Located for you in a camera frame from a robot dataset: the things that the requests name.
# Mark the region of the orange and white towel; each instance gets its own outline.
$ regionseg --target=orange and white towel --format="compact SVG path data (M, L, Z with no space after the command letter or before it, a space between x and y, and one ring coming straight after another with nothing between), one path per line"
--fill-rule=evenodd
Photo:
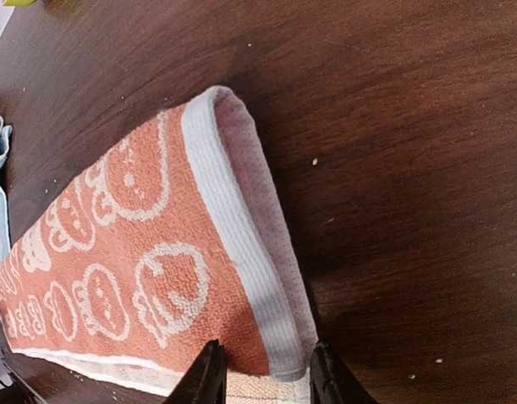
M229 401L308 401L315 325L242 101L210 88L76 177L0 266L0 318L15 353L164 396L219 339Z

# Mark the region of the yellow-green object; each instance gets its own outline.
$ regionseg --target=yellow-green object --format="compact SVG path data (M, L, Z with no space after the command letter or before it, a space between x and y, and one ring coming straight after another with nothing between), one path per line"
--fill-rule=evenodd
M3 6L26 7L36 3L36 0L3 0Z

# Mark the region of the dark wood surface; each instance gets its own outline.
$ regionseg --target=dark wood surface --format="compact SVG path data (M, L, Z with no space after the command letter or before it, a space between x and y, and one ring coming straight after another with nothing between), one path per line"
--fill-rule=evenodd
M128 131L218 83L257 121L320 333L374 397L517 403L517 2L18 9L0 43L12 238ZM162 400L10 363L50 403Z

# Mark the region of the brown wooden surface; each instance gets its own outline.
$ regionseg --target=brown wooden surface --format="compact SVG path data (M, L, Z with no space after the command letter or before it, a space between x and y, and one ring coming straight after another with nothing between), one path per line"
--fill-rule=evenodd
M375 398L517 403L517 2L18 9L0 43L12 238L129 130L218 83L257 121L321 335ZM10 362L50 403L146 402Z

